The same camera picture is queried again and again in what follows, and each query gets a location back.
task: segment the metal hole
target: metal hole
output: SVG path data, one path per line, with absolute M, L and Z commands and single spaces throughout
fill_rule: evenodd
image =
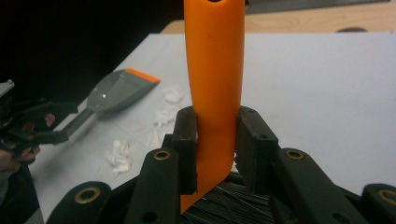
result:
M 88 187 L 80 190 L 75 197 L 76 203 L 91 203 L 100 195 L 100 189 L 97 187 Z
M 292 160 L 297 160 L 297 161 L 300 161 L 304 158 L 304 154 L 296 150 L 288 150 L 286 151 L 286 155 Z
M 396 205 L 396 192 L 390 189 L 381 189 L 378 191 L 379 197 L 386 201 L 387 203 L 391 203 Z
M 161 150 L 154 154 L 154 159 L 157 161 L 164 161 L 169 159 L 169 157 L 171 157 L 171 153 L 166 150 Z

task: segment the black plastic part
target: black plastic part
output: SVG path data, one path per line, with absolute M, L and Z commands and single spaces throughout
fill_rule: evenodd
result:
M 38 147 L 42 144 L 58 145 L 69 140 L 69 136 L 64 131 L 42 132 L 36 133 L 35 135 L 29 134 L 29 136 L 23 137 L 20 135 L 20 139 L 23 139 L 23 141 L 11 149 L 15 155 L 20 156 L 22 152 L 28 147 Z
M 196 145 L 196 116 L 189 106 L 177 112 L 172 136 L 172 148 L 180 157 L 180 194 L 193 194 L 197 190 Z
M 98 224 L 119 224 L 125 219 L 128 206 L 139 176 L 111 190 L 111 196 L 99 218 Z
M 47 224 L 97 223 L 110 194 L 110 186 L 102 182 L 78 185 L 56 205 Z
M 150 151 L 134 187 L 124 224 L 174 224 L 180 219 L 178 155 L 171 148 Z
M 343 192 L 301 150 L 280 149 L 276 153 L 275 171 L 301 223 L 367 223 Z
M 396 188 L 385 184 L 367 185 L 359 208 L 371 223 L 396 223 Z
M 257 111 L 241 106 L 236 136 L 236 169 L 244 179 L 247 191 L 268 194 L 270 165 L 278 140 Z

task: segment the hand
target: hand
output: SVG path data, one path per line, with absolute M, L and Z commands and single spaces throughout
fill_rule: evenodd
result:
M 0 172 L 18 170 L 21 162 L 32 161 L 40 150 L 40 147 L 26 148 L 19 157 L 13 156 L 8 151 L 0 150 Z
M 55 121 L 53 114 L 48 114 L 44 117 L 48 126 L 51 126 Z M 35 129 L 33 122 L 27 122 L 23 128 L 25 132 L 32 133 Z M 33 161 L 35 156 L 40 152 L 40 147 L 26 148 L 18 157 L 12 155 L 10 152 L 0 149 L 0 172 L 16 171 L 20 168 L 21 162 Z

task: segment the white paper scrap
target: white paper scrap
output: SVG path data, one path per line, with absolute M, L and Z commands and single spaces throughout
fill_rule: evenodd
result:
M 129 145 L 126 141 L 114 140 L 113 149 L 106 152 L 106 158 L 113 166 L 113 174 L 118 175 L 131 170 Z
M 168 89 L 163 90 L 163 96 L 165 101 L 173 104 L 180 103 L 184 98 L 183 87 L 176 85 Z
M 180 106 L 178 105 L 167 105 L 165 108 L 158 110 L 155 116 L 155 124 L 162 127 L 174 121 L 178 110 L 180 110 Z

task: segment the wooden surface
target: wooden surface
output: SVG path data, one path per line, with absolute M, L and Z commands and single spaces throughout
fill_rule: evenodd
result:
M 396 2 L 246 15 L 246 33 L 332 33 L 359 27 L 369 32 L 396 31 Z M 184 33 L 173 21 L 162 34 Z

